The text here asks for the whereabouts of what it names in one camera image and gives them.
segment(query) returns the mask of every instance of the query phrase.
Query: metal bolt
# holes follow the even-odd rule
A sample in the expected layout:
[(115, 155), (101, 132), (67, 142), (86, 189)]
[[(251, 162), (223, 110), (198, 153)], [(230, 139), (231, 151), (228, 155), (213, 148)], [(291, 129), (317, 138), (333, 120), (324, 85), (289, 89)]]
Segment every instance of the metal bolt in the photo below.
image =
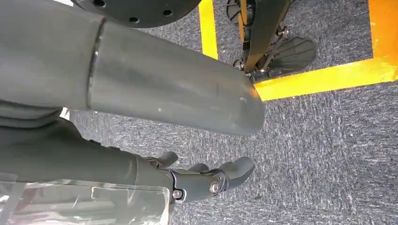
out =
[(173, 191), (173, 197), (174, 197), (175, 199), (180, 199), (180, 198), (183, 197), (183, 192), (180, 191), (180, 190), (174, 190), (174, 191)]
[(210, 193), (212, 195), (216, 195), (218, 193), (218, 189), (220, 189), (220, 185), (217, 180), (214, 180), (210, 183)]

